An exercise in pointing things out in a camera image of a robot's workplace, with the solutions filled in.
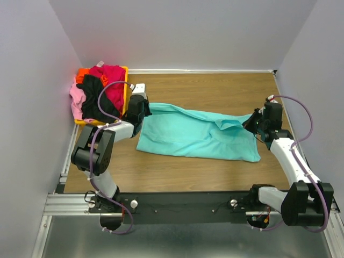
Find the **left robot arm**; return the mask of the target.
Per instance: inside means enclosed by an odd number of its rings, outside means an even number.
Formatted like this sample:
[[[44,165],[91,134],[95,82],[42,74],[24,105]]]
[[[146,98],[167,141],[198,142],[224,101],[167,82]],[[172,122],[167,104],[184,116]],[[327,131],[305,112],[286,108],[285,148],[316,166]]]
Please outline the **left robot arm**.
[[[114,212],[120,204],[120,190],[112,179],[108,166],[114,143],[135,137],[141,130],[145,117],[151,115],[145,93],[133,94],[122,120],[113,124],[85,125],[71,154],[71,162],[83,171],[101,207]]]

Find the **turquoise t shirt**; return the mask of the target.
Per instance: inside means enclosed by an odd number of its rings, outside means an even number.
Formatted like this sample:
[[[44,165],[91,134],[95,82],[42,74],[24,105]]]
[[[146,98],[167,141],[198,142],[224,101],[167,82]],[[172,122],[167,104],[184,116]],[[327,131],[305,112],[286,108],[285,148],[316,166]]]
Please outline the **turquoise t shirt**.
[[[137,150],[147,153],[218,160],[259,162],[254,135],[243,127],[249,115],[183,109],[150,104],[140,132]]]

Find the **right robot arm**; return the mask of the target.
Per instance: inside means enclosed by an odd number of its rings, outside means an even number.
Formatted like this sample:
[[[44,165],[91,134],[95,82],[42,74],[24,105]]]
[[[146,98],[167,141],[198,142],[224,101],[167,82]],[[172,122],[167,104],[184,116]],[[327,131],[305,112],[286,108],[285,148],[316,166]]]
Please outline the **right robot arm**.
[[[265,205],[278,211],[288,226],[302,226],[312,232],[323,231],[329,220],[334,189],[322,182],[309,168],[288,130],[282,129],[283,107],[274,99],[243,123],[244,129],[258,134],[281,165],[290,189],[287,192],[267,184],[254,184],[243,202],[258,211]]]

